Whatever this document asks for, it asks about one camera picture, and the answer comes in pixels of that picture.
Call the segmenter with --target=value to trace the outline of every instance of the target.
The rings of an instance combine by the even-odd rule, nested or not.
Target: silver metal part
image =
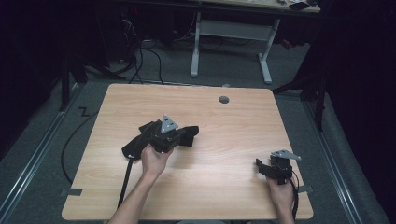
[[[169,119],[168,116],[163,115],[163,124],[161,126],[161,133],[167,133],[169,131],[175,130],[178,127],[178,125]]]
[[[301,157],[296,156],[293,153],[287,151],[286,149],[280,150],[280,151],[275,151],[271,153],[273,156],[279,157],[279,158],[284,158],[284,159],[292,159],[292,160],[297,160],[300,161]]]

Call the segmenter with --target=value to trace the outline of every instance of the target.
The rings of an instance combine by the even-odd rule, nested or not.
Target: human hand
[[[143,176],[150,177],[155,180],[163,173],[166,162],[169,156],[172,154],[173,149],[167,153],[157,152],[154,147],[148,144],[142,151],[142,164],[143,164]]]
[[[268,185],[271,190],[271,199],[276,207],[276,211],[278,212],[279,219],[287,219],[292,220],[291,209],[293,206],[294,195],[293,195],[293,186],[290,181],[287,180],[286,184],[278,185],[276,180],[271,179],[269,177],[266,178]]]

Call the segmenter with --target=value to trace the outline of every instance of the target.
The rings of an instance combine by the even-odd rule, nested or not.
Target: table top
[[[164,114],[179,128],[198,125],[200,132],[192,147],[175,148],[141,219],[276,218],[255,160],[266,163],[272,151],[292,149],[270,90],[112,84],[72,185],[81,195],[67,197],[65,219],[112,217],[128,163],[121,148],[140,134],[138,127]],[[302,186],[296,161],[291,165]],[[126,195],[141,173],[141,161],[134,161]],[[312,216],[307,194],[300,193],[297,218]]]
[[[289,5],[293,4],[290,0],[285,0],[286,5],[279,4],[276,0],[200,0],[201,2],[206,3],[219,3],[219,4],[228,4],[228,5],[237,5],[237,6],[244,6],[244,7],[264,7],[264,8],[271,8],[271,9],[281,9],[290,11]],[[308,7],[299,12],[313,12],[319,13],[320,7]]]

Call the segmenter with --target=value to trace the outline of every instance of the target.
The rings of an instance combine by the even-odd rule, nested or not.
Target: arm
[[[143,149],[143,174],[109,223],[137,223],[139,221],[149,191],[165,169],[166,162],[172,152],[173,150],[162,154],[156,152],[151,145]]]
[[[284,185],[278,185],[274,179],[267,177],[268,185],[271,190],[271,199],[275,205],[280,224],[294,224],[291,213],[293,206],[292,185],[288,181]]]

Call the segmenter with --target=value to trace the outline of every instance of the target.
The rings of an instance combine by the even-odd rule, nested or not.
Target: dark background
[[[285,19],[276,43],[287,39],[293,45],[312,44],[296,79],[325,73],[326,90],[346,139],[389,220],[396,222],[390,211],[396,199],[396,6],[389,0],[320,4],[322,14],[348,20],[318,25]],[[165,44],[175,38],[174,29],[184,34],[191,24],[182,19],[190,18],[192,12],[147,8],[138,12],[134,18],[139,34]],[[112,4],[0,2],[1,158],[50,97],[66,54],[77,53],[102,66],[127,57],[117,14],[117,6]],[[315,85],[313,81],[302,88]]]

